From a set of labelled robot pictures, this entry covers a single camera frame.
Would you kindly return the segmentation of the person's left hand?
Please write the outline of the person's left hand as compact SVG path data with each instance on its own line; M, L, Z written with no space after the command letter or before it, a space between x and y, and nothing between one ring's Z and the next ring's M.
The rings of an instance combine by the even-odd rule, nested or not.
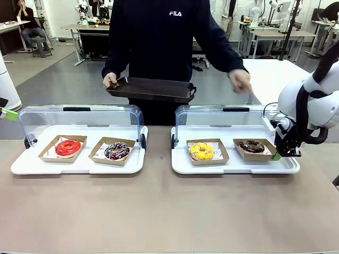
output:
M246 70L235 69L228 73L228 77L236 94L252 93L251 76Z

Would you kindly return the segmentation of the person's right hand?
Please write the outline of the person's right hand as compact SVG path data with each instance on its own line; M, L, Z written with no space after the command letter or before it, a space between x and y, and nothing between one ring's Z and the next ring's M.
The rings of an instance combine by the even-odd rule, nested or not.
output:
M110 72L108 74L105 75L105 77L103 78L103 87L104 89L108 89L109 87L115 89L119 86L118 84L118 78L116 76L115 73Z

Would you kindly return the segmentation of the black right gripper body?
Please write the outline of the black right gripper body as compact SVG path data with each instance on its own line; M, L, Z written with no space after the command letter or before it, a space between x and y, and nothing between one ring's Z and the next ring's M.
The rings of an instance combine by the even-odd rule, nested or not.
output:
M295 149L301 146L294 120L282 118L275 120L273 126L275 127L274 144L277 149Z

